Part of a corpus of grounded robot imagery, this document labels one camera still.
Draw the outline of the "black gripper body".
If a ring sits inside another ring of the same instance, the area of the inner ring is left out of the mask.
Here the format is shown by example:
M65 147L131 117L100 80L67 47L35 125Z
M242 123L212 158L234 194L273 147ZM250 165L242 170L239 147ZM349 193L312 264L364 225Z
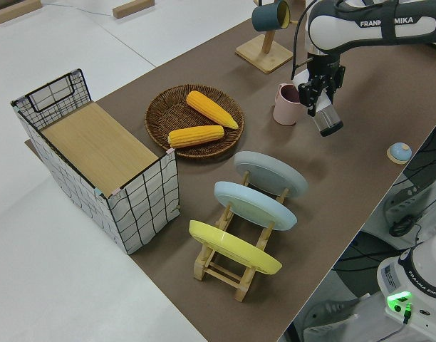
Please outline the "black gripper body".
M325 81L327 86L341 88L346 67L341 65L339 56L312 56L308 63L309 80Z

